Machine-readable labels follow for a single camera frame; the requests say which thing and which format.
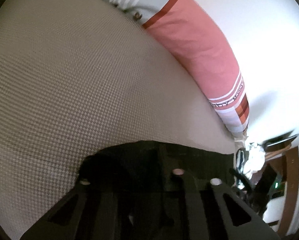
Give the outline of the black pants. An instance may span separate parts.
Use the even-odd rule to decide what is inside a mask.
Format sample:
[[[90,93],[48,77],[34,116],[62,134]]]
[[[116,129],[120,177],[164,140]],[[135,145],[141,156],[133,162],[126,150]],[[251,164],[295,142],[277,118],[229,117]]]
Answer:
[[[78,181],[118,192],[121,209],[129,218],[129,239],[165,239],[172,170],[184,170],[198,186],[213,178],[230,185],[233,158],[232,154],[158,141],[130,142],[86,157]]]

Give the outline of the dark striped garment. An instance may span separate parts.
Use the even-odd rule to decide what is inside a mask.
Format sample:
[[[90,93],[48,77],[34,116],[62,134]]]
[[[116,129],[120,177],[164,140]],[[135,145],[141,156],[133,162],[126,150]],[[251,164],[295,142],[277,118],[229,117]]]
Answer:
[[[249,170],[247,161],[249,159],[249,152],[245,148],[240,148],[236,152],[236,183],[237,188],[246,194],[253,192],[253,186],[251,185],[251,178],[253,176],[251,170]]]

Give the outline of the white crumpled cloth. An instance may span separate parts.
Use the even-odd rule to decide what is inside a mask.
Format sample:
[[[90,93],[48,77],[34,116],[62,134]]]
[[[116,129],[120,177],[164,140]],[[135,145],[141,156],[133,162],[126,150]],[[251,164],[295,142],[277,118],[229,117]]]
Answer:
[[[243,174],[251,180],[254,173],[260,171],[265,163],[265,151],[256,142],[249,146],[249,156],[244,165]]]

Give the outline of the beige textured bed sheet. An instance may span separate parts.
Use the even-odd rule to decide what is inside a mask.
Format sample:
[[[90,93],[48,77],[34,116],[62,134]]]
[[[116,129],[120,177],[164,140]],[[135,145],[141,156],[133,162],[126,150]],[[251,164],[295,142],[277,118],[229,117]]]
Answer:
[[[222,154],[232,136],[179,62],[102,0],[0,8],[0,226],[19,239],[102,148],[155,140]]]

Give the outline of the pink plaid long pillow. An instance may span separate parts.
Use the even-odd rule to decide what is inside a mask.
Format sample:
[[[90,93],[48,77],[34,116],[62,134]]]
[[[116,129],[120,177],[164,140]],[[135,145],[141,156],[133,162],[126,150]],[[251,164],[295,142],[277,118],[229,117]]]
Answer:
[[[217,24],[194,0],[105,0],[133,17],[193,77],[235,138],[249,123],[245,83]]]

